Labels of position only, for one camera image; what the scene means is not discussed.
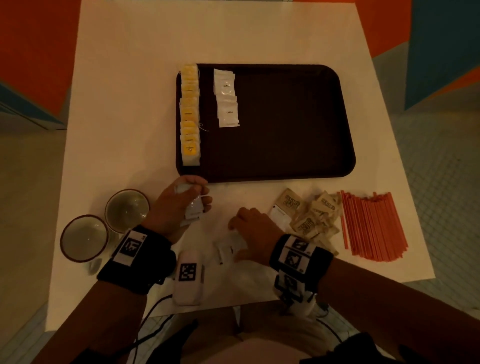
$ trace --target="row of tea bags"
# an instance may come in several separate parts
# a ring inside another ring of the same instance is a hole
[[[198,102],[200,88],[199,72],[196,64],[186,64],[180,71],[180,142],[184,166],[200,165],[200,112]]]
[[[324,191],[307,203],[289,188],[280,195],[268,213],[286,233],[300,236],[334,255],[338,255],[338,251],[330,238],[340,232],[335,221],[341,214],[340,194]]]
[[[235,74],[232,71],[213,70],[213,92],[216,96],[217,116],[220,128],[239,126]]]

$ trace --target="hand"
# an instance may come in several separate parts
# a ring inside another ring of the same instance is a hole
[[[175,193],[175,186],[182,183],[191,183],[192,187],[181,193]],[[142,226],[165,236],[172,244],[180,240],[187,226],[180,227],[184,219],[187,206],[200,194],[207,194],[207,180],[199,176],[181,176],[168,186],[158,197]],[[204,212],[210,211],[212,206],[210,196],[202,196]]]
[[[284,234],[267,214],[261,214],[256,208],[248,210],[242,207],[228,223],[228,229],[237,229],[248,246],[248,249],[237,253],[236,262],[253,260],[267,267],[270,266],[270,256],[276,242]]]

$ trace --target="person's left arm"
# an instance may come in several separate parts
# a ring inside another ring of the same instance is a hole
[[[181,183],[193,186],[176,194],[175,186]],[[162,192],[141,225],[175,244],[188,227],[180,227],[186,207],[198,195],[208,193],[206,184],[198,176],[178,178]],[[211,197],[203,196],[202,202],[205,212],[211,209]],[[32,363],[71,363],[86,349],[103,356],[113,355],[135,340],[146,300],[146,294],[99,280]],[[125,354],[116,362],[125,363],[127,359]]]

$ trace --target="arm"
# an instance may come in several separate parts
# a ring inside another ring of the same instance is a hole
[[[237,260],[269,265],[283,231],[266,214],[241,208],[229,228],[248,245]],[[480,321],[401,283],[334,258],[318,297],[396,358],[405,345],[435,363],[480,363]]]
[[[192,183],[186,192],[175,194],[175,185]],[[153,204],[142,225],[176,243],[188,226],[180,227],[188,204],[207,194],[207,181],[182,176],[167,187]],[[212,198],[202,197],[205,212]],[[140,295],[105,281],[98,281],[33,360],[33,364],[67,364],[90,350],[110,356],[130,345],[138,332],[145,310],[146,294]],[[125,363],[128,355],[117,360]]]

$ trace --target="wristband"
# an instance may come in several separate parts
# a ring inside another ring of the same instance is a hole
[[[292,299],[302,302],[305,291],[317,292],[332,259],[333,254],[325,249],[294,235],[283,235],[270,256],[270,266],[279,272],[276,288],[288,290]]]
[[[163,235],[138,225],[125,234],[97,279],[147,294],[175,270],[177,258],[170,247]]]

